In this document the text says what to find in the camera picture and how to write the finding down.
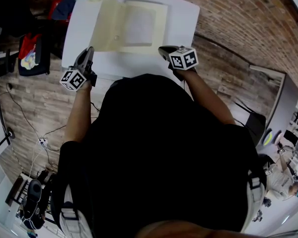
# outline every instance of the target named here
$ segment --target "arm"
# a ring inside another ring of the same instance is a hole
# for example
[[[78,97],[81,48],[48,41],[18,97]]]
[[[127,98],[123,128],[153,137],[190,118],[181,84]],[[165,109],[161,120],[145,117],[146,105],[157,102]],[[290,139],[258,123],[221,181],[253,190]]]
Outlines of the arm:
[[[282,164],[282,170],[285,171],[288,167],[286,161],[282,155],[280,155],[280,163]]]
[[[65,140],[81,142],[90,126],[90,81],[77,91],[72,111],[65,129]]]
[[[177,70],[177,72],[187,82],[195,102],[208,109],[220,122],[235,124],[227,105],[196,72],[191,70]]]

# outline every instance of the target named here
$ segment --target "wooden floor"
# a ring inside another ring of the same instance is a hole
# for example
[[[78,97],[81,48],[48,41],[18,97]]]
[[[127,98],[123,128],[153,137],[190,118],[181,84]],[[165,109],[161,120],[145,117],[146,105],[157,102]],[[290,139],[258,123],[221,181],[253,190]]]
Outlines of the wooden floor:
[[[248,117],[244,110],[233,103],[236,98],[240,98],[261,114],[267,116],[270,113],[278,88],[270,85],[265,75],[249,70],[249,64],[237,56],[199,37],[195,38],[193,46],[198,52],[199,75],[225,101],[236,119],[246,121]],[[7,83],[13,85],[11,96],[22,106],[26,118],[39,137],[66,125],[75,98],[74,93],[59,84],[62,74],[61,60],[51,57],[50,70],[50,75],[22,77],[18,75],[16,67],[14,73],[0,78],[0,93],[6,92]],[[91,94],[91,100],[96,107],[101,108],[104,95],[112,82],[100,78],[97,80]],[[35,176],[48,165],[47,152],[37,144],[37,135],[10,95],[3,94],[0,99],[6,126],[11,127],[15,133],[12,145],[0,155],[0,164],[14,182],[22,172],[16,156],[26,173],[29,173],[34,153],[36,159],[31,174]],[[91,110],[92,117],[97,117],[98,113],[93,106]],[[47,134],[45,138],[48,139],[48,147],[53,150],[48,151],[50,163],[57,164],[57,152],[63,142],[64,128]]]

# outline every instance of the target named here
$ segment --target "red bag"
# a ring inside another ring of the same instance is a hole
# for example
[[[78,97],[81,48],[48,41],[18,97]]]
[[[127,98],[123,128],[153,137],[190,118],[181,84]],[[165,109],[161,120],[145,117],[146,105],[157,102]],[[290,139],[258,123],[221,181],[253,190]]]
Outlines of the red bag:
[[[29,33],[29,34],[26,34],[23,38],[23,42],[22,42],[22,45],[21,45],[21,49],[20,49],[20,52],[19,52],[19,59],[23,59],[26,57],[26,55],[32,50],[34,49],[34,46],[36,44],[36,40],[41,37],[42,34],[37,34],[35,35],[33,38],[32,37],[32,34]]]

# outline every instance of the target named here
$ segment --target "backpack strap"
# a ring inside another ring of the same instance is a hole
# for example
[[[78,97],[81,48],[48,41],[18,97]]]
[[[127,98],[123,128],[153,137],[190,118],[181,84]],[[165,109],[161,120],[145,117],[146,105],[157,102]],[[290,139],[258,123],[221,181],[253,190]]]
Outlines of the backpack strap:
[[[258,210],[262,206],[265,197],[265,186],[261,182],[260,178],[257,177],[251,170],[248,171],[248,182],[247,182],[247,216],[241,230],[241,233],[245,231],[248,225],[257,214]]]
[[[85,216],[75,209],[69,184],[66,188],[64,204],[61,208],[60,225],[68,238],[93,238]]]

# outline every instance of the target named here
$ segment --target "chair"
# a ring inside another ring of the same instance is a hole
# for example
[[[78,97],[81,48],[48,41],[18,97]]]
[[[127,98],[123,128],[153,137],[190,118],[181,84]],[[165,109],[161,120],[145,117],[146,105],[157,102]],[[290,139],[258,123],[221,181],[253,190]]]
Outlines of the chair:
[[[42,34],[42,38],[36,43],[36,62],[38,65],[27,70],[18,61],[19,74],[21,76],[35,76],[49,74],[50,53],[60,57],[60,52],[53,50],[52,26],[53,20],[38,20],[32,15],[27,0],[0,0],[0,27],[2,32],[14,37],[20,37],[19,50],[25,34],[32,36]]]
[[[238,105],[240,108],[244,109],[245,111],[249,112],[249,117],[245,124],[245,127],[249,130],[249,133],[254,142],[254,145],[255,146],[258,145],[266,129],[266,118],[263,115],[258,114],[255,111],[251,110],[244,103],[243,105],[245,107],[243,107],[242,105],[236,102],[235,104]]]

